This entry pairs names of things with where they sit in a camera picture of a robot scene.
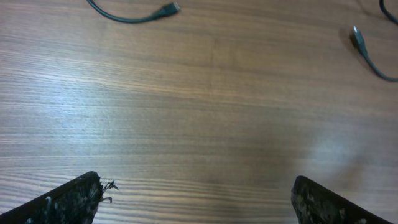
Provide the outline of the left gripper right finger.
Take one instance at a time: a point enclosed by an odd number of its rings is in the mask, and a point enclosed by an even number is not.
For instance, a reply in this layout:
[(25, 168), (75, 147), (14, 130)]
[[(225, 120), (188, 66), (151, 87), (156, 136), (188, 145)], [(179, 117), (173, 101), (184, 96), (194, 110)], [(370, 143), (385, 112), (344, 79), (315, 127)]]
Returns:
[(392, 224), (303, 175), (296, 177), (291, 202), (300, 224)]

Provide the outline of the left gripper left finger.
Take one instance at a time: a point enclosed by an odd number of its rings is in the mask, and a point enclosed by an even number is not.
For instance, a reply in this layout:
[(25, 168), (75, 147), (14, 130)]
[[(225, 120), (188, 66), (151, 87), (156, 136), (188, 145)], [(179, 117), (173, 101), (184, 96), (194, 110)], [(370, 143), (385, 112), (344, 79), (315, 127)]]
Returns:
[(99, 204), (108, 189), (116, 184), (103, 185), (95, 171), (89, 171), (17, 208), (1, 214), (1, 223), (21, 224), (92, 224)]

